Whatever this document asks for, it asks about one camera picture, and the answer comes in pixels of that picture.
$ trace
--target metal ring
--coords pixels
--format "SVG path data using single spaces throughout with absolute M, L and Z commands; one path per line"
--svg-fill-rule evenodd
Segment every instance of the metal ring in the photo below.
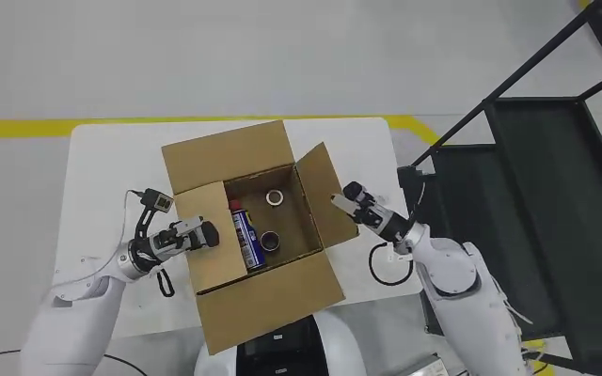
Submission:
M 265 252 L 274 252 L 280 248 L 280 237 L 274 231 L 265 231 L 260 237 L 260 245 Z
M 271 195 L 278 195 L 278 200 L 272 201 L 272 199 L 270 198 Z M 272 189 L 267 193 L 267 195 L 265 195 L 265 200 L 268 204 L 272 205 L 273 207 L 276 207 L 280 205 L 282 201 L 284 201 L 284 195 L 278 189 Z

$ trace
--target yellow floor line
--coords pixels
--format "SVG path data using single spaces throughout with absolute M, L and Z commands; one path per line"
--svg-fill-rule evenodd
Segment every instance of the yellow floor line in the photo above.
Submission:
M 535 339 L 532 341 L 524 342 L 524 344 L 529 346 L 530 348 L 540 349 L 540 348 L 544 348 L 546 343 L 542 339 Z M 545 363 L 535 362 L 533 365 L 534 365 L 534 369 L 537 370 L 537 369 L 541 369 L 541 367 L 543 367 L 545 365 Z M 537 374 L 537 376 L 554 376 L 554 367 L 547 366 L 546 369 L 539 372 Z
M 116 123 L 158 123 L 181 121 L 226 121 L 278 118 L 384 118 L 392 129 L 407 129 L 425 143 L 432 145 L 438 135 L 426 124 L 410 115 L 332 115 L 332 116 L 289 116 L 289 117 L 126 117 L 126 118 L 64 118 L 41 120 L 2 120 L 0 119 L 0 138 L 26 137 L 66 137 L 80 124 L 116 124 Z

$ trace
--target cable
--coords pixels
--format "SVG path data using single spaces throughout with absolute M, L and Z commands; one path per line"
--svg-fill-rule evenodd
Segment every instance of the cable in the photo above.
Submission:
M 544 369 L 546 369 L 548 366 L 548 363 L 545 363 L 543 367 L 537 369 L 536 371 L 533 372 L 533 375 L 538 374 L 539 372 L 543 371 Z
M 409 217 L 408 217 L 408 222 L 409 222 L 409 228 L 412 228 L 412 226 L 414 226 L 414 223 L 416 222 L 416 212 L 418 210 L 418 208 L 420 207 L 420 203 L 422 202 L 422 198 L 424 197 L 424 189 L 426 187 L 426 181 L 422 182 L 422 189 L 420 190 L 420 196 L 418 197 L 418 201 L 416 202 L 416 204 L 414 205 L 414 208 L 412 210 L 412 212 L 410 213 Z M 372 266 L 372 258 L 374 257 L 374 252 L 381 247 L 384 247 L 387 245 L 387 242 L 384 243 L 380 243 L 375 245 L 371 251 L 370 254 L 368 255 L 368 269 L 370 269 L 370 274 L 372 274 L 372 278 L 374 278 L 374 280 L 378 283 L 380 283 L 381 285 L 385 285 L 385 286 L 399 286 L 401 284 L 403 284 L 405 281 L 407 281 L 408 279 L 410 279 L 410 276 L 412 276 L 412 273 L 414 272 L 414 260 L 409 260 L 409 265 L 408 265 L 408 269 L 407 269 L 407 274 L 405 275 L 405 277 L 403 277 L 402 279 L 395 281 L 395 282 L 387 282 L 384 281 L 382 279 L 380 279 L 376 273 L 374 272 L 374 268 Z
M 387 246 L 387 242 L 384 243 L 380 243 L 375 245 L 372 250 L 370 251 L 370 254 L 368 255 L 368 268 L 370 269 L 370 274 L 372 274 L 372 278 L 374 278 L 376 280 L 376 282 L 380 283 L 381 285 L 385 285 L 385 286 L 399 286 L 401 285 L 403 282 L 407 281 L 408 279 L 410 279 L 410 276 L 412 276 L 412 272 L 414 272 L 414 261 L 410 260 L 409 261 L 409 268 L 407 270 L 407 275 L 395 282 L 387 282 L 387 281 L 383 281 L 382 279 L 380 279 L 376 273 L 374 272 L 374 268 L 372 266 L 372 257 L 374 256 L 374 252 L 381 247 Z
M 166 278 L 167 288 L 169 289 L 169 291 L 166 291 L 165 286 L 163 286 L 163 278 L 161 277 L 161 274 Z M 173 295 L 175 295 L 176 291 L 173 289 L 173 285 L 171 284 L 171 278 L 169 278 L 167 270 L 161 268 L 159 273 L 157 273 L 157 281 L 159 282 L 159 290 L 161 291 L 163 296 L 165 296 L 166 298 L 171 298 Z
M 20 352 L 21 352 L 21 349 L 19 349 L 19 350 L 8 350 L 8 351 L 5 351 L 5 352 L 0 352 L 0 355 L 4 355 L 6 353 L 20 353 Z M 114 355 L 109 355 L 108 353 L 106 353 L 105 355 L 103 355 L 103 357 L 109 358 L 109 359 L 113 359 L 115 361 L 123 363 L 126 366 L 130 366 L 131 368 L 137 370 L 138 373 L 140 373 L 142 376 L 149 376 L 142 369 L 138 368 L 136 365 L 133 365 L 132 363 L 128 362 L 127 360 L 118 358 L 118 357 L 116 357 Z
M 56 284 L 52 285 L 48 289 L 48 291 L 50 291 L 52 289 L 55 289 L 57 287 L 60 287 L 60 286 L 65 286 L 65 285 L 69 285 L 71 283 L 77 283 L 77 282 L 81 282 L 81 281 L 83 281 L 85 279 L 88 279 L 88 278 L 92 277 L 93 275 L 97 274 L 98 272 L 100 272 L 102 269 L 104 269 L 106 267 L 106 265 L 109 264 L 109 262 L 111 262 L 111 259 L 113 259 L 113 257 L 117 254 L 117 252 L 119 251 L 119 246 L 121 245 L 121 242 L 123 241 L 123 234 L 125 233 L 125 220 L 127 219 L 127 205 L 128 205 L 128 194 L 129 193 L 133 193 L 135 195 L 138 194 L 137 191 L 134 191 L 134 190 L 131 190 L 131 189 L 125 191 L 125 195 L 123 196 L 123 221 L 121 223 L 121 235 L 119 235 L 119 241 L 117 242 L 117 245 L 115 246 L 115 251 L 113 252 L 113 254 L 111 255 L 111 257 L 109 257 L 107 259 L 106 263 L 103 266 L 101 266 L 96 272 L 90 273 L 90 274 L 85 275 L 85 276 L 80 277 L 80 278 L 74 278 L 74 279 L 69 280 L 69 281 L 64 281 L 64 282 L 56 283 Z
M 127 360 L 121 359 L 121 358 L 117 358 L 116 356 L 113 355 L 109 355 L 108 353 L 106 353 L 105 355 L 103 355 L 105 358 L 109 358 L 109 359 L 113 359 L 116 360 L 120 363 L 123 363 L 126 366 L 130 366 L 131 368 L 137 370 L 141 375 L 143 376 L 149 376 L 146 373 L 144 373 L 144 371 L 140 368 L 138 368 L 137 366 L 133 365 L 132 363 L 128 362 Z
M 426 189 L 426 180 L 422 180 L 422 189 L 420 190 L 420 196 L 418 197 L 418 201 L 414 204 L 414 208 L 412 208 L 412 212 L 407 217 L 408 228 L 412 228 L 416 223 L 416 214 L 418 213 L 418 208 L 420 207 L 420 203 L 422 202 L 422 198 L 424 197 L 424 190 Z

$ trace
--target box flap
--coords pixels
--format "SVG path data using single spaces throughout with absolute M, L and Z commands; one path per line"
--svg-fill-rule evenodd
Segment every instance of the box flap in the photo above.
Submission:
M 357 225 L 330 202 L 333 194 L 341 193 L 337 173 L 324 143 L 307 153 L 296 165 L 309 208 L 324 247 L 355 238 Z
M 186 252 L 194 291 L 210 289 L 246 275 L 224 183 L 218 181 L 184 192 L 176 195 L 174 201 L 180 219 L 200 215 L 212 222 L 219 232 L 217 247 Z
M 213 355 L 334 305 L 344 295 L 326 253 L 197 297 Z
M 165 145 L 162 151 L 175 195 L 294 163 L 282 120 Z

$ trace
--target spray can label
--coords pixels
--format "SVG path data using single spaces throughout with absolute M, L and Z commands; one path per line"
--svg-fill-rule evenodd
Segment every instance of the spray can label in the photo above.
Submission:
M 265 257 L 261 251 L 257 233 L 251 226 L 248 212 L 245 210 L 235 211 L 232 213 L 232 220 L 234 221 L 236 236 L 238 237 L 238 243 L 241 245 L 246 268 L 250 271 L 264 266 Z

